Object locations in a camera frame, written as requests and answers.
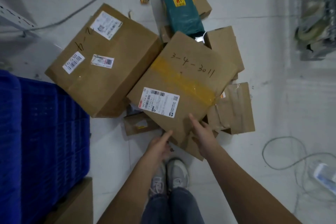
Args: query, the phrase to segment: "shoe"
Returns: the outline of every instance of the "shoe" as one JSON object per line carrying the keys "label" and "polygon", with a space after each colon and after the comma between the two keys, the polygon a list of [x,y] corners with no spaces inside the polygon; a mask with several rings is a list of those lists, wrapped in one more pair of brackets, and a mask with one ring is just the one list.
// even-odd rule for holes
{"label": "shoe", "polygon": [[175,188],[189,186],[189,174],[186,165],[179,159],[171,159],[167,164],[167,185],[168,191]]}
{"label": "shoe", "polygon": [[149,197],[157,194],[167,194],[166,190],[166,167],[163,163],[159,166],[156,174],[152,179],[152,184],[149,189]]}

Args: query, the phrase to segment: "leg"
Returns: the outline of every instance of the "leg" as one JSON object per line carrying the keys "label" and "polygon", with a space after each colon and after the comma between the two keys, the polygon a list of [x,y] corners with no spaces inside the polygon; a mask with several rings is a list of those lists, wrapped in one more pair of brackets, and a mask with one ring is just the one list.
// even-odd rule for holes
{"label": "leg", "polygon": [[197,202],[187,190],[189,175],[186,166],[179,159],[167,163],[168,203],[174,224],[204,224]]}
{"label": "leg", "polygon": [[166,168],[162,164],[152,179],[149,201],[141,224],[172,224],[166,189]]}

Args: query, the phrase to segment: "white tile floor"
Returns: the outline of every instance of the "white tile floor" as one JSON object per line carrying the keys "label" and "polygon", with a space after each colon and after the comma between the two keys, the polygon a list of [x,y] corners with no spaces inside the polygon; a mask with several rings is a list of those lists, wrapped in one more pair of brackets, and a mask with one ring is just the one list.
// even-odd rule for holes
{"label": "white tile floor", "polygon": [[[5,1],[18,13],[43,26],[64,18],[88,0]],[[254,133],[235,136],[220,133],[218,140],[242,168],[294,211],[298,187],[293,170],[270,169],[262,159],[261,150],[270,138],[294,135],[304,141],[309,152],[336,152],[333,122],[336,84],[323,70],[327,68],[327,75],[335,75],[335,63],[333,60],[318,64],[298,61],[292,41],[296,10],[292,9],[291,0],[208,1],[213,11],[203,21],[205,29],[233,26],[246,68],[239,74],[238,82],[250,84],[256,126]],[[132,10],[133,19],[155,33],[158,33],[157,23],[165,21],[158,12],[157,0],[152,0],[152,6],[141,6],[139,0],[98,0],[65,24],[40,32],[43,40],[27,43],[27,39],[19,39],[7,44],[2,49],[2,57],[12,63],[16,75],[48,81],[44,70],[103,2],[125,15]],[[91,132],[89,175],[93,177],[96,223],[150,139],[160,131],[127,137],[118,118],[91,119]],[[205,223],[236,223],[208,163],[176,147],[175,150],[174,154],[188,165],[190,191],[198,201]],[[288,144],[271,146],[266,157],[279,167],[295,159]],[[297,216],[303,223],[334,223],[333,207],[307,200],[300,202]]]}

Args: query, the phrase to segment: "person's left hand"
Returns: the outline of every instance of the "person's left hand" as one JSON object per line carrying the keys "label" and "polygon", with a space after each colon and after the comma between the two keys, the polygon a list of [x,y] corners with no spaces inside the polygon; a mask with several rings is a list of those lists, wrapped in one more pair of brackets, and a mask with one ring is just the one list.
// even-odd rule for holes
{"label": "person's left hand", "polygon": [[148,145],[143,157],[148,163],[153,164],[153,171],[155,172],[160,163],[168,158],[171,154],[170,146],[168,144],[169,137],[173,134],[170,130],[163,134],[162,137],[155,137]]}

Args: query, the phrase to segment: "hand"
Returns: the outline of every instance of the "hand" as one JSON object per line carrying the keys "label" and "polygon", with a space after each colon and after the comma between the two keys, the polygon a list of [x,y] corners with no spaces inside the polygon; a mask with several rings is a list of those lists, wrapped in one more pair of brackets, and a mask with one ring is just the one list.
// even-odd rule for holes
{"label": "hand", "polygon": [[194,132],[198,137],[198,139],[193,138],[193,140],[198,146],[199,153],[204,158],[207,158],[219,144],[212,133],[212,129],[207,123],[202,121],[200,124],[191,113],[189,114],[189,118],[194,128]]}
{"label": "hand", "polygon": [[149,164],[153,165],[154,172],[156,172],[160,163],[171,154],[168,139],[172,134],[173,131],[170,130],[164,133],[162,137],[155,137],[149,143],[147,150],[143,155],[143,158],[145,158]]}

